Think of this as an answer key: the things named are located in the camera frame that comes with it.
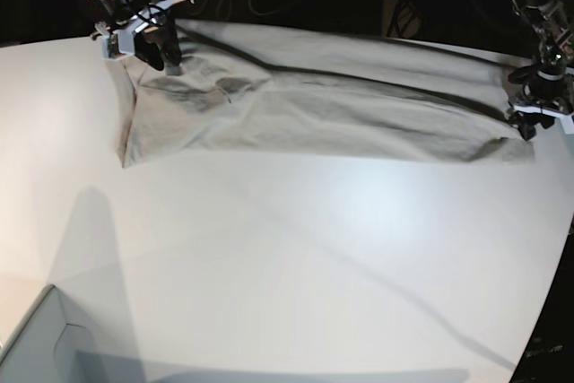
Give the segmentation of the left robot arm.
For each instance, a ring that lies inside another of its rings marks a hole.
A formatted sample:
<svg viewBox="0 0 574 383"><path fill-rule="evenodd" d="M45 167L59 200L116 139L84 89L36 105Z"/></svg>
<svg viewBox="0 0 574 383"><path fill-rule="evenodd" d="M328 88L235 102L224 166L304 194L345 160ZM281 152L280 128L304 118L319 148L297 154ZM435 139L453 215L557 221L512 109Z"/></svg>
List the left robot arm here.
<svg viewBox="0 0 574 383"><path fill-rule="evenodd" d="M508 75L517 92L509 99L509 123L525 141L535 128L552 127L573 133L573 21L562 0L509 0L517 17L537 38L530 65Z"/></svg>

